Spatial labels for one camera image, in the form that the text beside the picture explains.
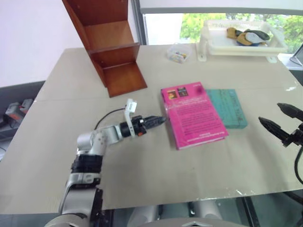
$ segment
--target window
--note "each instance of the window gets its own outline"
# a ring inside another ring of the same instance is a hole
[[[281,31],[288,46],[286,53],[295,53],[303,43],[303,16],[250,13],[172,13],[145,14],[148,45],[196,43],[205,20],[266,21]]]

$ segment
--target pink book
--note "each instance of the pink book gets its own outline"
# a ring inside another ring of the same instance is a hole
[[[224,139],[228,132],[200,82],[161,89],[177,149]]]

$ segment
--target green tree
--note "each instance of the green tree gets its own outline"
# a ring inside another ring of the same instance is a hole
[[[227,20],[250,20],[250,13],[226,13]]]
[[[256,14],[255,20],[266,21],[272,27],[283,32],[283,26],[285,25],[287,16],[285,15],[274,15],[274,14]]]
[[[303,16],[290,16],[283,28],[287,53],[294,53],[303,43]]]
[[[225,13],[184,13],[180,38],[190,39],[191,43],[199,42],[200,29],[205,20],[225,19]]]

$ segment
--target plastic container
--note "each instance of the plastic container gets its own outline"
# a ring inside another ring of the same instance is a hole
[[[259,46],[239,46],[236,40],[227,38],[226,29],[234,27],[245,31],[261,30],[271,38],[268,44]],[[207,50],[211,55],[240,55],[240,56],[266,56],[276,57],[285,52],[287,46],[284,43],[284,35],[263,21],[238,21],[238,20],[207,20],[201,29],[200,43],[197,45],[198,58],[206,61]]]
[[[191,55],[191,48],[183,44],[173,44],[167,50],[167,58],[171,61],[184,63]]]

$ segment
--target wooden board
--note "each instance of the wooden board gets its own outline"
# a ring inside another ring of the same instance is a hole
[[[128,0],[67,0],[84,26],[127,20]]]
[[[134,43],[127,20],[86,26],[85,32],[89,39],[90,50]]]
[[[104,69],[104,75],[109,97],[147,87],[136,62]]]
[[[79,18],[77,17],[77,15],[75,14],[75,12],[71,8],[71,6],[69,5],[68,1],[62,0],[62,2],[66,8],[67,13],[69,14],[69,16],[71,18],[72,23],[74,24],[74,26],[78,32],[78,35],[79,35],[85,49],[90,49],[89,40],[86,36],[83,24],[80,22]]]
[[[124,47],[108,48],[102,52],[90,54],[102,68],[135,62],[139,52],[139,43],[125,45]]]
[[[94,67],[95,67],[95,69],[96,69],[96,71],[97,71],[97,73],[98,73],[98,75],[99,75],[102,83],[106,87],[105,76],[104,76],[104,72],[103,72],[102,67],[96,61],[94,61],[94,59],[92,59],[91,57],[90,57],[90,60],[93,63],[93,65],[94,65]]]

